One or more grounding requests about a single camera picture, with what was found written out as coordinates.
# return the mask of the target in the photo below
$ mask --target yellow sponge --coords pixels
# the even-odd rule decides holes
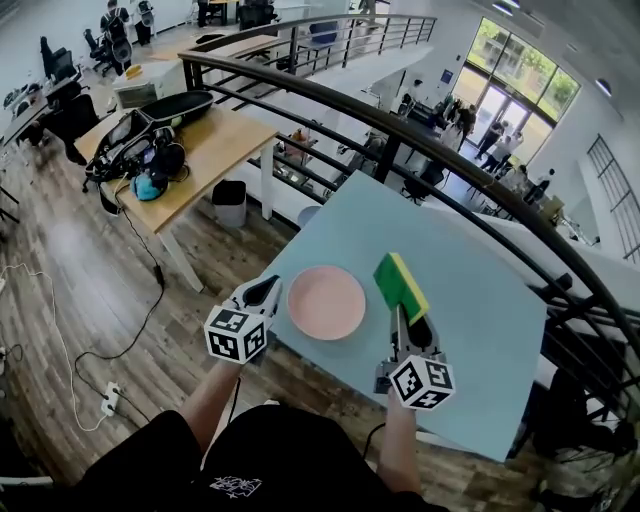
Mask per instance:
[[[398,304],[404,306],[410,326],[429,311],[429,303],[424,293],[398,253],[387,253],[373,277],[389,309],[395,308]]]

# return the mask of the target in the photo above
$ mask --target hand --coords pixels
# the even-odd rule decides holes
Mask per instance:
[[[393,386],[389,388],[389,393],[387,394],[387,397],[389,399],[389,405],[387,408],[387,416],[389,418],[391,417],[393,417],[394,419],[399,419],[403,417],[413,418],[413,421],[415,422],[415,416],[416,416],[415,410],[402,406],[402,402],[400,401],[400,398],[398,398],[398,394],[396,393],[396,390]]]

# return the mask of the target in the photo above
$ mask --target window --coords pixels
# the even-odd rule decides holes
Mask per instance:
[[[534,103],[551,80],[556,65],[533,46],[511,35],[495,75]]]
[[[508,38],[509,32],[483,18],[467,60],[485,71],[493,71]]]
[[[552,126],[560,120],[580,89],[578,82],[551,59],[486,18],[480,23],[464,69],[475,71],[479,78],[474,82],[472,75],[463,71],[458,81],[465,83],[460,87],[456,84],[456,96],[476,103],[484,97],[489,84],[495,85]],[[479,86],[480,79],[484,79],[484,87],[480,95],[476,95],[472,88]],[[513,94],[505,86],[519,94]]]
[[[536,114],[531,114],[531,117],[527,120],[522,128],[522,135],[524,141],[522,145],[516,149],[514,155],[521,162],[530,162],[538,150],[547,140],[547,137],[551,134],[553,128],[542,120],[541,117]]]
[[[474,105],[480,98],[485,85],[487,85],[486,78],[468,68],[462,68],[456,86],[453,88],[453,95],[468,105]]]
[[[558,121],[573,101],[578,89],[578,82],[558,68],[538,106],[549,117]]]

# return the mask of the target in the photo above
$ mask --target handrail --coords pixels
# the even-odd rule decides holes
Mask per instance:
[[[430,16],[414,16],[406,14],[338,14],[333,16],[318,16],[316,18],[305,18],[304,20],[286,21],[284,23],[276,23],[273,25],[263,25],[261,27],[250,28],[243,30],[242,32],[236,32],[227,36],[219,37],[213,41],[207,41],[205,43],[194,46],[190,51],[192,52],[210,52],[216,48],[222,48],[238,41],[244,41],[255,36],[271,35],[274,32],[285,31],[298,27],[300,25],[309,25],[311,23],[323,23],[326,21],[339,21],[339,20],[362,20],[375,23],[376,18],[389,18],[389,19],[416,19],[416,20],[434,20]]]
[[[346,17],[352,18],[352,16],[340,16],[340,18]],[[362,19],[369,19],[368,16],[361,17]],[[335,19],[335,17],[304,20],[304,23],[314,22],[319,19],[328,21]],[[284,25],[294,27],[299,23],[299,21],[289,22]],[[268,26],[268,29],[273,30],[273,28],[274,25]],[[260,27],[258,29],[240,32],[239,34],[233,34],[234,40],[227,41],[224,44],[241,40],[244,37],[252,37],[255,33],[250,35],[249,33],[254,31],[264,33],[266,30],[264,27]],[[220,44],[222,39],[226,38],[220,38],[212,41],[211,43]],[[535,236],[537,236],[556,256],[558,256],[558,258],[575,273],[584,285],[598,297],[599,302],[609,311],[611,317],[617,323],[619,329],[625,335],[636,354],[640,354],[640,340],[638,339],[637,334],[627,321],[614,297],[584,259],[521,199],[517,198],[499,182],[492,179],[456,152],[433,140],[422,137],[419,133],[415,132],[405,123],[393,116],[318,83],[304,80],[271,68],[256,66],[245,61],[205,54],[202,53],[202,51],[184,51],[179,54],[179,57],[185,61],[185,66],[189,66],[190,63],[212,66],[222,71],[237,73],[247,78],[269,83],[281,89],[309,98],[353,117],[354,119],[358,119],[372,128],[388,133],[390,138],[398,139],[416,151],[419,151],[430,158],[439,160],[447,169],[458,175],[473,187],[481,190],[483,194],[502,206],[506,212],[531,230]]]

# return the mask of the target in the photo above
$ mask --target white ceiling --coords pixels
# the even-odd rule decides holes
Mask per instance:
[[[549,57],[586,80],[606,79],[619,111],[640,110],[640,0],[521,0],[513,17],[492,8],[493,0],[468,1],[484,7],[494,21],[515,25],[516,34],[532,44],[537,40],[541,50],[555,46]]]

